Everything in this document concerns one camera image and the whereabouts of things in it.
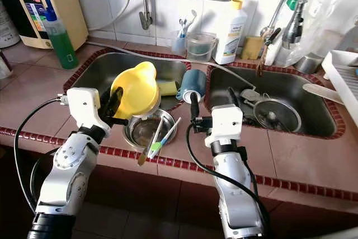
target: yellow pitcher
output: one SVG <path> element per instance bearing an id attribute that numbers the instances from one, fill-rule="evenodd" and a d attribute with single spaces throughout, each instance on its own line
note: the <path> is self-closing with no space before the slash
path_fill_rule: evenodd
<path id="1" fill-rule="evenodd" d="M 158 105 L 160 93 L 156 75 L 156 68 L 151 62 L 142 62 L 114 79 L 111 95 L 118 87 L 123 88 L 121 104 L 115 118 L 129 119 L 133 115 L 143 115 Z"/>

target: double sink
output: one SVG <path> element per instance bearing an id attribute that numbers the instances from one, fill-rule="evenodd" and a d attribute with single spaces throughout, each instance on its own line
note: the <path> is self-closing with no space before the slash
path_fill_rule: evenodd
<path id="1" fill-rule="evenodd" d="M 123 53 L 106 53 L 97 57 L 92 64 L 75 81 L 72 87 L 90 87 L 98 89 L 100 95 L 112 84 L 115 77 L 122 71 L 135 67 L 143 61 L 154 64 L 157 70 L 157 81 L 175 81 L 180 87 L 187 70 L 184 63 L 179 61 L 151 60 L 143 57 Z M 335 121 L 332 119 L 323 99 L 302 89 L 302 85 L 310 83 L 307 79 L 287 73 L 264 71 L 262 77 L 256 77 L 254 69 L 229 67 L 229 69 L 256 86 L 256 91 L 267 93 L 271 98 L 282 100 L 296 109 L 302 120 L 298 133 L 329 137 L 336 131 Z M 231 86 L 235 95 L 239 95 L 248 86 L 235 76 L 214 68 L 210 73 L 210 87 L 207 89 L 207 109 L 224 105 L 229 102 L 227 87 Z M 252 108 L 241 100 L 244 114 L 252 116 Z M 162 97 L 160 108 L 168 110 L 174 108 L 179 101 L 175 96 Z"/>

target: dish rack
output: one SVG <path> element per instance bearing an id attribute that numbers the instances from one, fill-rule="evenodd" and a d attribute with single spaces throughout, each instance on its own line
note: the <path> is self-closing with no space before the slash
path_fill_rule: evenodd
<path id="1" fill-rule="evenodd" d="M 331 50 L 323 60 L 322 67 L 358 127 L 357 68 L 348 66 L 357 58 L 358 53 Z"/>

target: kitchen sink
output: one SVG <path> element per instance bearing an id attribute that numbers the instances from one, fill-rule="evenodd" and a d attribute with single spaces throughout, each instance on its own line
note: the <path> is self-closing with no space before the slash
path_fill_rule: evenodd
<path id="1" fill-rule="evenodd" d="M 297 133 L 329 137 L 336 132 L 336 124 L 321 97 L 313 95 L 302 89 L 305 83 L 311 83 L 307 79 L 288 73 L 264 71 L 262 77 L 256 77 L 254 69 L 229 67 L 236 74 L 254 84 L 260 94 L 267 93 L 271 98 L 281 100 L 296 109 L 301 117 L 302 125 Z M 210 88 L 207 95 L 207 109 L 213 106 L 229 103 L 227 87 L 234 89 L 235 95 L 241 101 L 244 116 L 255 118 L 252 108 L 244 104 L 240 97 L 241 91 L 250 88 L 241 80 L 231 76 L 221 69 L 214 68 L 210 74 Z"/>
<path id="2" fill-rule="evenodd" d="M 180 87 L 187 69 L 184 63 L 174 60 L 151 60 L 124 53 L 100 55 L 89 65 L 72 87 L 96 88 L 101 96 L 111 86 L 119 73 L 144 61 L 152 62 L 156 67 L 157 82 L 175 81 L 177 87 Z M 175 96 L 162 96 L 160 108 L 172 109 L 178 103 L 179 101 Z"/>

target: blue mug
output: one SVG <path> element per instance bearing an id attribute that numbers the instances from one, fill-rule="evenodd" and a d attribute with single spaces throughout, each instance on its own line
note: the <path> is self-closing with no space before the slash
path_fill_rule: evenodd
<path id="1" fill-rule="evenodd" d="M 196 93 L 197 101 L 205 95 L 206 88 L 206 75 L 203 71 L 198 69 L 191 69 L 185 72 L 181 87 L 178 90 L 176 98 L 178 100 L 184 100 L 188 104 L 191 104 L 190 95 L 192 92 Z"/>

